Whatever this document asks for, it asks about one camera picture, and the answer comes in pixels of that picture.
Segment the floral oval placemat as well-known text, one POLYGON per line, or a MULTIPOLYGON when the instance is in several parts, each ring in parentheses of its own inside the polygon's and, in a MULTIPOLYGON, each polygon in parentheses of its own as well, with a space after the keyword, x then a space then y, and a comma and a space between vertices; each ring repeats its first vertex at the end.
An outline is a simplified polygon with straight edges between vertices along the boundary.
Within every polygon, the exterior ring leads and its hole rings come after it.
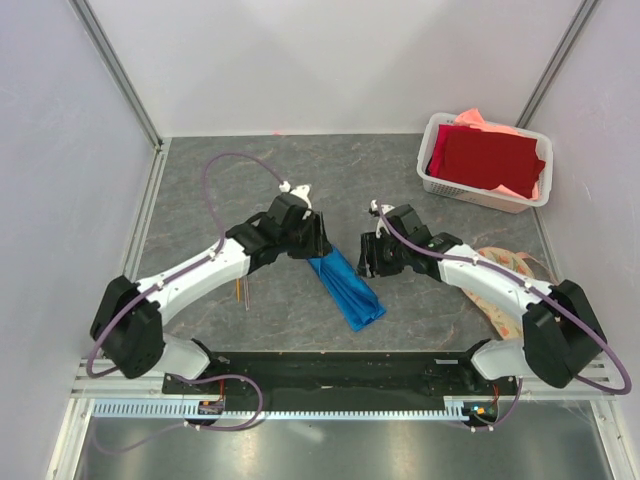
MULTIPOLYGON (((543 283, 558 285, 553 271, 542 261, 527 252, 515 252, 501 247, 486 246, 477 250, 486 260, 498 264, 519 276, 526 276, 543 283)), ((514 302, 518 291, 514 284, 503 275, 495 278, 502 291, 491 292, 486 296, 484 291, 463 289, 463 293, 486 316, 490 325, 502 340, 522 339, 522 310, 514 302)))

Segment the right aluminium corner post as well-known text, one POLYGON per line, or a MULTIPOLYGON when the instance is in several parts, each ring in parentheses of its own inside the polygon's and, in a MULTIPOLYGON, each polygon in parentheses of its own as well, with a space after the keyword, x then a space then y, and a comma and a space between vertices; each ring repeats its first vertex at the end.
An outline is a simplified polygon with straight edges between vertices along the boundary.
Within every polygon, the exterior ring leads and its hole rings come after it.
POLYGON ((579 3, 528 100, 524 104, 517 118, 516 127, 526 129, 530 125, 600 4, 600 0, 583 0, 579 3))

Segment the red cloth in basket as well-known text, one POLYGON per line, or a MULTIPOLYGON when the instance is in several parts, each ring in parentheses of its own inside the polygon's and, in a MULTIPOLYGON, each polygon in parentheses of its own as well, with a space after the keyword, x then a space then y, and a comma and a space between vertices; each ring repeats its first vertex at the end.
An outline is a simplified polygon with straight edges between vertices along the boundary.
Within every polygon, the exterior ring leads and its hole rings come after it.
POLYGON ((476 189, 535 200, 545 167, 536 147, 534 138, 441 125, 426 173, 476 189))

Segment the aluminium corner post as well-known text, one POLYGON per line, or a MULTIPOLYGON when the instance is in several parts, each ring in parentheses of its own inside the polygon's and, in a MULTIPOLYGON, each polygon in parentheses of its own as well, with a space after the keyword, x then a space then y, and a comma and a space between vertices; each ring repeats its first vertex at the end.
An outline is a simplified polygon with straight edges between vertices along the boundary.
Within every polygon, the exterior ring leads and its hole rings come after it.
POLYGON ((516 127, 526 129, 530 125, 600 4, 600 0, 583 0, 579 3, 528 100, 524 104, 517 118, 516 127))
POLYGON ((83 25, 85 32, 103 60, 121 95, 133 112, 147 140, 155 150, 159 151, 164 144, 164 140, 144 107, 90 2, 87 0, 70 0, 69 4, 83 25))

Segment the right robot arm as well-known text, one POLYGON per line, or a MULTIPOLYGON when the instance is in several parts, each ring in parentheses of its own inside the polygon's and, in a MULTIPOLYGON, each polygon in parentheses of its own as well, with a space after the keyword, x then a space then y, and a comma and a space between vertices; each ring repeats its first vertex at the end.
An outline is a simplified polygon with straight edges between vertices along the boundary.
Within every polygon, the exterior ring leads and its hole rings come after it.
POLYGON ((535 375, 564 388, 606 343, 584 291, 569 280, 552 285, 516 273, 446 233, 427 237, 416 249, 386 231, 362 234, 359 274, 385 277, 405 268, 468 291, 519 325, 516 338, 481 341, 468 350, 470 361, 457 377, 469 393, 508 376, 535 375))

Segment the salmon cloth in basket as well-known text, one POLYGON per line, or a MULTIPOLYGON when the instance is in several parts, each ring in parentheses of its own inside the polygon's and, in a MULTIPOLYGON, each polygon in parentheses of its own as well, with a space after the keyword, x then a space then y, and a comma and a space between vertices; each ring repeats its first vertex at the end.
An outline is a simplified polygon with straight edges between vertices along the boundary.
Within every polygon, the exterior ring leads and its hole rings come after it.
POLYGON ((460 113, 454 120, 456 126, 464 126, 489 133, 518 135, 513 127, 487 122, 477 108, 472 108, 460 113))

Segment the blue cloth napkin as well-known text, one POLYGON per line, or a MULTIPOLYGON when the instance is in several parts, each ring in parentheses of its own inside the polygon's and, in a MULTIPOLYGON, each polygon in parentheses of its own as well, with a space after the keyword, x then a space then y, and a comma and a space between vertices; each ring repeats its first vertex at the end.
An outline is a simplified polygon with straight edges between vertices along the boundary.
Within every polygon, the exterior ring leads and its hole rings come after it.
POLYGON ((330 254, 307 262, 354 332, 386 314, 378 296, 336 247, 330 254))

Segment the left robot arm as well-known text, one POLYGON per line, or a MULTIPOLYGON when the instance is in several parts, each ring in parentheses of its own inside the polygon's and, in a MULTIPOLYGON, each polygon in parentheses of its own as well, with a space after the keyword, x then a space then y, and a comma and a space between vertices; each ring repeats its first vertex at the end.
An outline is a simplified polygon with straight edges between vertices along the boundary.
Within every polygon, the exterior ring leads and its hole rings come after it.
POLYGON ((154 276, 112 279, 90 327, 94 347, 88 376, 120 373, 136 379, 162 367, 184 378, 196 392, 211 392, 220 371, 206 347, 172 336, 166 325, 195 301, 274 263, 281 254, 308 260, 323 258, 331 250, 322 214, 294 207, 286 214, 259 212, 210 248, 154 276))

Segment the white plastic basket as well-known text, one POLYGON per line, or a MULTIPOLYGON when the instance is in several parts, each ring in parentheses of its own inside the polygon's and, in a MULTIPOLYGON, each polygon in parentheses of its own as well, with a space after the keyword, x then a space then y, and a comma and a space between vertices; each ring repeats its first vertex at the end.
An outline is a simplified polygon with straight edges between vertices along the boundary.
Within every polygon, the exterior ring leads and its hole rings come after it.
POLYGON ((548 202, 553 148, 537 132, 436 113, 426 125, 416 171, 428 193, 520 213, 548 202))

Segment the left aluminium corner post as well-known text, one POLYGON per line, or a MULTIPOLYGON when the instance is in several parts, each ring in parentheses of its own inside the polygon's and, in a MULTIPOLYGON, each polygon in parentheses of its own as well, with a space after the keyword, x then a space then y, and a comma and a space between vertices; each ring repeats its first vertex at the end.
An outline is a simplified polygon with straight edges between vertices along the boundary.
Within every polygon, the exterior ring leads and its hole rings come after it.
POLYGON ((87 0, 70 0, 69 4, 83 25, 85 32, 103 60, 121 95, 133 112, 147 140, 155 150, 159 151, 164 144, 164 140, 144 107, 90 2, 87 0))

